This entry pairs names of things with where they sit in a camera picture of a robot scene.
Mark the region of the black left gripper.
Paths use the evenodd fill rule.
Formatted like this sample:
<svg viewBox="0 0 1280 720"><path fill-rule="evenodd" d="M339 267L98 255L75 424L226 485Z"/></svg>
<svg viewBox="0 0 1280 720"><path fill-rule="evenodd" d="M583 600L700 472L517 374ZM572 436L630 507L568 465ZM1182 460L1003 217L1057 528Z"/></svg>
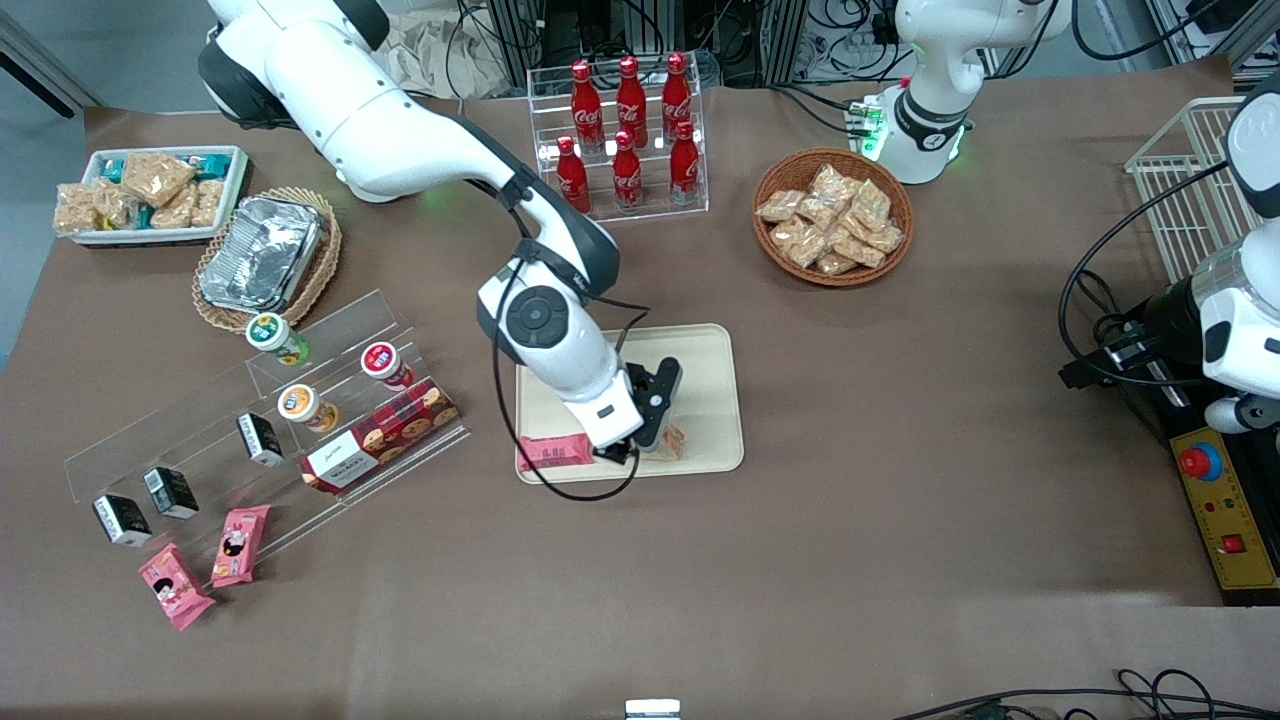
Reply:
<svg viewBox="0 0 1280 720"><path fill-rule="evenodd" d="M1111 383L1201 383L1199 310L1188 282L1169 286L1125 313L1094 324L1097 352L1059 369L1068 389Z"/></svg>

